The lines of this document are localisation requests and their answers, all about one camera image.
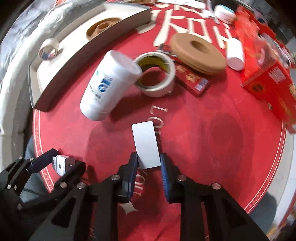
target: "brown ring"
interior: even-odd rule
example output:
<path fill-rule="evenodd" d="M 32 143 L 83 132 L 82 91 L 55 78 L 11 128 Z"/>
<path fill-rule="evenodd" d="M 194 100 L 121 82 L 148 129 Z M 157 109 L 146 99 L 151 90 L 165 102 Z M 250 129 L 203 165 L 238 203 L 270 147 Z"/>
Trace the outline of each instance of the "brown ring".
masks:
<path fill-rule="evenodd" d="M 104 30 L 121 21 L 120 18 L 107 18 L 92 25 L 86 31 L 86 37 L 90 41 Z"/>
<path fill-rule="evenodd" d="M 187 33 L 173 35 L 172 51 L 189 67 L 208 74 L 217 74 L 226 68 L 223 54 L 206 40 Z"/>

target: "white star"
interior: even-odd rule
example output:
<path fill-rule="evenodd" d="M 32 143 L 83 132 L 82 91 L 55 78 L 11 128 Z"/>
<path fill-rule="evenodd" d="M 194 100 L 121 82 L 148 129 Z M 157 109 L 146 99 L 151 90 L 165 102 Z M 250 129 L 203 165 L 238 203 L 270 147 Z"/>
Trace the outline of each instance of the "white star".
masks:
<path fill-rule="evenodd" d="M 130 212 L 135 212 L 135 211 L 138 212 L 139 211 L 139 210 L 135 209 L 135 207 L 133 206 L 131 201 L 129 203 L 119 203 L 118 205 L 120 205 L 124 209 L 126 215 Z"/>

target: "barcode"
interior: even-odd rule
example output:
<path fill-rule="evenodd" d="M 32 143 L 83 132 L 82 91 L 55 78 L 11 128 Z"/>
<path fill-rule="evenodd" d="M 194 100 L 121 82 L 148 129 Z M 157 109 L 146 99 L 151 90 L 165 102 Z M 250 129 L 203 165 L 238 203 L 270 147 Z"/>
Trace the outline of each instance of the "barcode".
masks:
<path fill-rule="evenodd" d="M 198 91 L 202 91 L 206 87 L 206 85 L 207 85 L 208 82 L 209 81 L 207 79 L 202 78 L 201 81 L 199 81 L 198 84 L 195 86 L 195 88 Z"/>

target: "red table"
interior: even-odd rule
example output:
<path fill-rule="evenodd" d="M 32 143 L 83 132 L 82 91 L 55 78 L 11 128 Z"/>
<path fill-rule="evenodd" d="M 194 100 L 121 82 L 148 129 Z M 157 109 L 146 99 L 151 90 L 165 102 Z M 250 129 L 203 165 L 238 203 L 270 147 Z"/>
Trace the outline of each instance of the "red table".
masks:
<path fill-rule="evenodd" d="M 250 212 L 274 177 L 286 129 L 265 103 L 240 86 L 238 72 L 227 68 L 225 73 L 209 78 L 212 85 L 199 98 L 178 84 L 172 94 L 155 99 L 133 86 L 102 122 L 88 120 L 80 111 L 84 90 L 100 60 L 111 49 L 135 58 L 156 50 L 155 40 L 164 39 L 169 44 L 176 31 L 188 28 L 205 35 L 201 23 L 219 48 L 213 20 L 204 20 L 188 8 L 157 6 L 152 7 L 155 26 L 141 34 L 133 31 L 111 43 L 77 72 L 51 111 L 34 111 L 36 155 L 55 148 L 86 162 L 86 182 L 102 181 L 116 173 L 135 151 L 131 125 L 152 120 L 158 127 L 162 151 L 167 152 L 182 174 L 203 184 L 221 183 Z M 227 37 L 226 26 L 221 24 L 217 29 Z M 51 191 L 58 175 L 51 166 L 41 174 Z M 138 170 L 131 203 L 120 205 L 120 240 L 179 239 L 180 206 L 166 203 L 159 168 Z"/>

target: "white bottle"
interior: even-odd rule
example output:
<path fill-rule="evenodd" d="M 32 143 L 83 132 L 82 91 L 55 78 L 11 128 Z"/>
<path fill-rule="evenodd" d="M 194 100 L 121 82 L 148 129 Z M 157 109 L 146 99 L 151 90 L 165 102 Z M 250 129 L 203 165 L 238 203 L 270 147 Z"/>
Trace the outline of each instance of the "white bottle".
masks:
<path fill-rule="evenodd" d="M 131 58 L 115 50 L 107 52 L 84 92 L 81 112 L 90 120 L 104 120 L 141 75 Z"/>

